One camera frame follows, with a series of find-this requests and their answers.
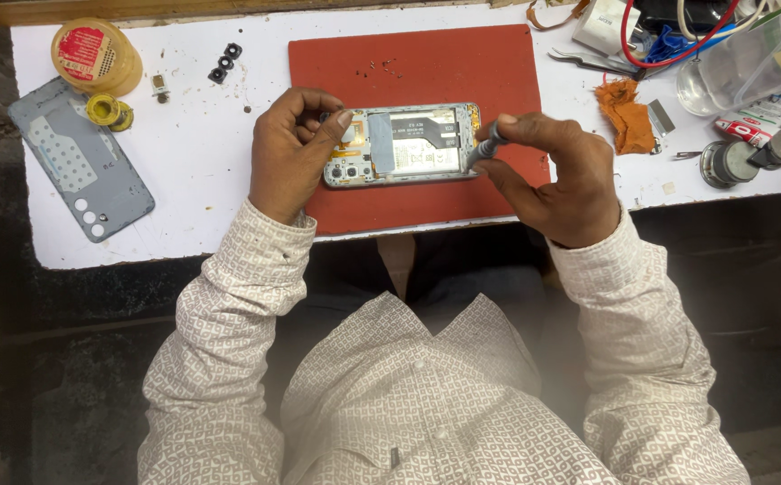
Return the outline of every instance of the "orange cloth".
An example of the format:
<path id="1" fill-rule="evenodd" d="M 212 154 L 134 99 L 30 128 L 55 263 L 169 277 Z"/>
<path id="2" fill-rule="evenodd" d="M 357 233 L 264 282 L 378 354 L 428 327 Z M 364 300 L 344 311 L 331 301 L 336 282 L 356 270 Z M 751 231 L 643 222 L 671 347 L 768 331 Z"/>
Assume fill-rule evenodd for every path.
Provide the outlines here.
<path id="1" fill-rule="evenodd" d="M 600 109 L 618 130 L 614 137 L 614 152 L 618 155 L 647 154 L 654 148 L 648 107 L 635 102 L 638 84 L 632 79 L 618 79 L 594 90 Z"/>

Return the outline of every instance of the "glue tube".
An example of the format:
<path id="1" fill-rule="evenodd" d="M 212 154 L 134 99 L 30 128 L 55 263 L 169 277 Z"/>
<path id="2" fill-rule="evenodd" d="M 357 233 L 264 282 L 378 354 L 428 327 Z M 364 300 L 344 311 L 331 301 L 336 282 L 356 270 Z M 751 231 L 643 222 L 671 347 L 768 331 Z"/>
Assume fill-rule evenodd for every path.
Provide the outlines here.
<path id="1" fill-rule="evenodd" d="M 781 93 L 771 94 L 741 110 L 725 113 L 715 125 L 761 149 L 781 128 Z"/>
<path id="2" fill-rule="evenodd" d="M 65 23 L 52 39 L 51 54 L 58 74 L 83 93 L 124 96 L 142 79 L 136 48 L 105 20 L 80 18 Z"/>

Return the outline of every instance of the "red repair mat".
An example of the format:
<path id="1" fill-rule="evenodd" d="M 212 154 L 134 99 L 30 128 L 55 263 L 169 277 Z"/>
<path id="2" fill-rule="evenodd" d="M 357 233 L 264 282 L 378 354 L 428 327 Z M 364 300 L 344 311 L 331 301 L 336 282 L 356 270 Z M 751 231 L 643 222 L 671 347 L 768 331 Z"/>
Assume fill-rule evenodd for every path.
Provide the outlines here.
<path id="1" fill-rule="evenodd" d="M 288 43 L 288 64 L 292 85 L 320 87 L 349 108 L 473 101 L 483 122 L 502 112 L 540 110 L 531 32 L 524 24 L 297 40 Z M 545 155 L 516 145 L 498 152 L 534 186 L 550 181 Z M 318 234 L 326 235 L 505 216 L 513 210 L 481 176 L 337 190 L 322 182 L 306 212 L 318 220 Z"/>

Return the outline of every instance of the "shirt cuff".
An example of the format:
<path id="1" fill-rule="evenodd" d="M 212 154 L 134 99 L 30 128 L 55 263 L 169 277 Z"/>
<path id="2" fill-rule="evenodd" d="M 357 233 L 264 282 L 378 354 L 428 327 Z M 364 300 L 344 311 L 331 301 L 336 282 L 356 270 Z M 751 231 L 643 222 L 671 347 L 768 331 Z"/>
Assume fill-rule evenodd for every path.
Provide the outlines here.
<path id="1" fill-rule="evenodd" d="M 303 213 L 290 226 L 280 224 L 247 198 L 220 249 L 202 264 L 202 272 L 226 288 L 239 284 L 276 287 L 300 281 L 309 262 L 315 226 L 315 219 Z"/>
<path id="2" fill-rule="evenodd" d="M 618 228 L 597 244 L 564 249 L 548 239 L 547 243 L 568 294 L 613 292 L 628 285 L 643 270 L 644 242 L 623 204 Z"/>

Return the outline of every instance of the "tweezers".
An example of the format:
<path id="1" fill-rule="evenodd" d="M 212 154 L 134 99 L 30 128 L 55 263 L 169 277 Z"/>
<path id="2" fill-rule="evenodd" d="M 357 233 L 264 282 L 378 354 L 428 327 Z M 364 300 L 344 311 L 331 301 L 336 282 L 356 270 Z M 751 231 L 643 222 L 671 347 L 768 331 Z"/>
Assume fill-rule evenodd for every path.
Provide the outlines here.
<path id="1" fill-rule="evenodd" d="M 591 69 L 599 69 L 600 71 L 618 72 L 619 74 L 633 75 L 639 68 L 631 66 L 624 62 L 612 61 L 606 59 L 600 55 L 593 55 L 589 53 L 563 53 L 555 48 L 552 48 L 557 54 L 548 53 L 555 61 L 570 61 L 575 62 L 579 67 L 590 67 Z"/>

